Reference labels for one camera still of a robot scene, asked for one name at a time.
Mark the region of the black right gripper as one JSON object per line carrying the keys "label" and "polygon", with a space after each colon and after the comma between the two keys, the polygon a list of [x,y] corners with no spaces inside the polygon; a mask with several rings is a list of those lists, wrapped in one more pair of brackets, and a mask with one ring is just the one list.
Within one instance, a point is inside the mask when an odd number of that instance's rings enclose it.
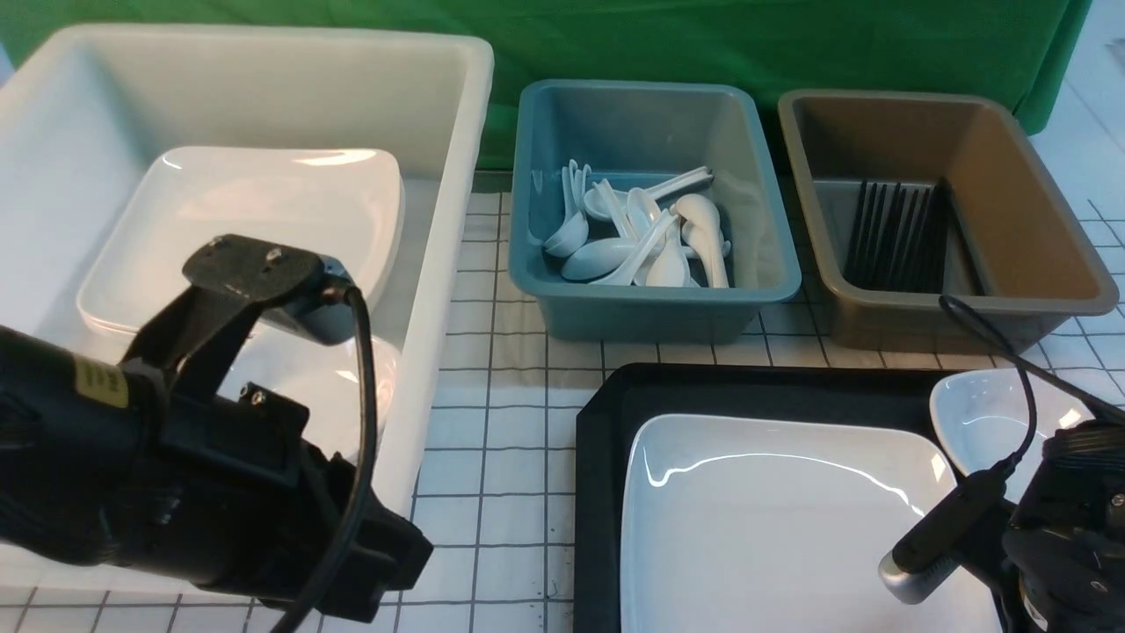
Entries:
{"label": "black right gripper", "polygon": [[954,545],[1005,632],[1124,629],[1123,440],[1104,421],[1054,433],[1022,500],[996,501]]}

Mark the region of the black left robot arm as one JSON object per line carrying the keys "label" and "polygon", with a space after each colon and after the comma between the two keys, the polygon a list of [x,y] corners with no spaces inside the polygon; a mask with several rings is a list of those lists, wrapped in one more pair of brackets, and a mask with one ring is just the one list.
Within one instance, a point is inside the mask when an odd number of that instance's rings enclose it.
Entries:
{"label": "black left robot arm", "polygon": [[162,388],[3,329],[4,544],[284,608],[338,532],[354,465],[302,438],[308,410],[281,394]]}

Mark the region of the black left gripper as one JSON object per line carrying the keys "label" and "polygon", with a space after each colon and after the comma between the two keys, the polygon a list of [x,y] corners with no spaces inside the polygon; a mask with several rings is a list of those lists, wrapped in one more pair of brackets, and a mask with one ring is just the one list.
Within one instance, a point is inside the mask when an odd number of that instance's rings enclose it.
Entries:
{"label": "black left gripper", "polygon": [[123,564],[205,593],[241,594],[302,622],[371,622],[415,582],[433,545],[382,505],[374,464],[302,438],[306,406],[250,388],[144,413],[123,483]]}

